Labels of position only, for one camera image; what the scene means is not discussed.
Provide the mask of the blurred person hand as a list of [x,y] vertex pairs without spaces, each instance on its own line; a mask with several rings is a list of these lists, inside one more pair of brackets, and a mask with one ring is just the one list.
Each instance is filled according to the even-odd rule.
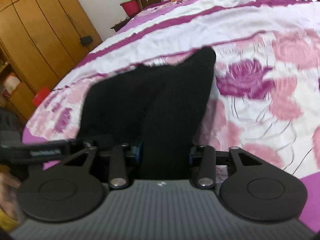
[[14,229],[23,220],[23,213],[17,200],[21,182],[9,173],[1,173],[1,228]]

